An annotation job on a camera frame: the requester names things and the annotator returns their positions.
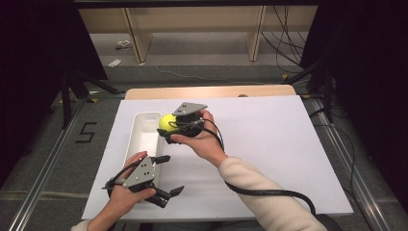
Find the white table surface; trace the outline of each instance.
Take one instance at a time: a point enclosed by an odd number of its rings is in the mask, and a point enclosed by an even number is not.
[[[83,219],[94,218],[108,201],[105,183],[121,169],[137,113],[173,113],[183,102],[208,105],[225,152],[248,161],[286,190],[307,195],[318,214],[353,213],[300,98],[294,96],[123,100],[96,174]],[[160,188],[185,186],[162,209],[141,202],[123,219],[193,221],[254,218],[210,163],[187,146],[167,144]]]

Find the hand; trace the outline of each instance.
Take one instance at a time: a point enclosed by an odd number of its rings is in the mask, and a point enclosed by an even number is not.
[[[202,118],[214,122],[213,115],[207,110],[200,110],[198,114]],[[204,127],[217,134],[217,128],[210,121],[204,120]],[[188,145],[199,157],[209,161],[215,167],[218,167],[228,157],[219,146],[218,140],[206,131],[202,131],[194,138],[174,134],[171,135],[171,139]]]
[[[140,158],[147,156],[147,152],[139,152],[126,161],[125,166],[138,161]],[[134,171],[129,168],[120,176],[127,179]],[[138,202],[147,199],[156,193],[153,189],[145,189],[140,192],[131,192],[127,188],[116,185],[106,206],[103,210],[88,224],[88,231],[91,230],[108,230],[118,219],[129,213]]]

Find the white container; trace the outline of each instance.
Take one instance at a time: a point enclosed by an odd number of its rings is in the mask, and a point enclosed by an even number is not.
[[[159,136],[157,129],[162,118],[160,113],[139,113],[135,115],[132,131],[126,151],[126,160],[141,151],[147,151],[150,157],[160,157],[163,153],[164,138]],[[153,183],[159,187],[160,165],[155,168]]]

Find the yellow ball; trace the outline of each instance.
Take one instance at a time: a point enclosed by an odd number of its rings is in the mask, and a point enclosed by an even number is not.
[[[159,128],[163,129],[163,130],[166,130],[167,132],[175,131],[175,130],[177,130],[177,125],[172,123],[172,122],[175,122],[175,121],[176,121],[176,116],[175,115],[173,115],[173,114],[164,115],[162,117],[162,119],[160,119]]]

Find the white sleeve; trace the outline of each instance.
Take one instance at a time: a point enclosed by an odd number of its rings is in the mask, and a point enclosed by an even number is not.
[[[231,185],[246,190],[281,190],[256,167],[235,157],[228,157],[218,167],[221,177]],[[270,230],[313,230],[326,228],[290,196],[252,196],[238,194],[260,224]]]
[[[89,220],[83,220],[77,225],[71,227],[71,231],[87,231]]]

